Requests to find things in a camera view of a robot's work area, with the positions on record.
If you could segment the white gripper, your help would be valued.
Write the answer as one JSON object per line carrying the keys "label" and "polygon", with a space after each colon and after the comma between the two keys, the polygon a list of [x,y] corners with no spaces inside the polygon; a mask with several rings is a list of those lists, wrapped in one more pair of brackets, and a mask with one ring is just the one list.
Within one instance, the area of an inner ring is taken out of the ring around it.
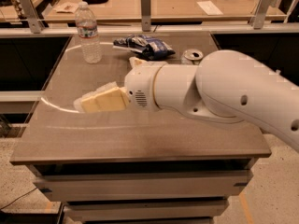
{"label": "white gripper", "polygon": [[79,113],[121,111],[131,102],[139,109],[159,111],[154,83],[165,63],[146,63],[146,60],[137,57],[130,57],[129,62],[133,69],[125,77],[125,88],[119,87],[116,82],[107,83],[75,100],[74,108]]}

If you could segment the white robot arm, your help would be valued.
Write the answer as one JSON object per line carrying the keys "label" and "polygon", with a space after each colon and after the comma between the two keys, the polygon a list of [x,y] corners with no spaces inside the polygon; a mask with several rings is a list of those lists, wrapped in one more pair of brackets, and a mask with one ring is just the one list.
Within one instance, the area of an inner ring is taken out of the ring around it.
{"label": "white robot arm", "polygon": [[215,124],[247,121],[299,151],[299,88],[248,55],[217,50],[199,64],[137,62],[124,86],[111,82],[74,101],[79,113],[173,110]]}

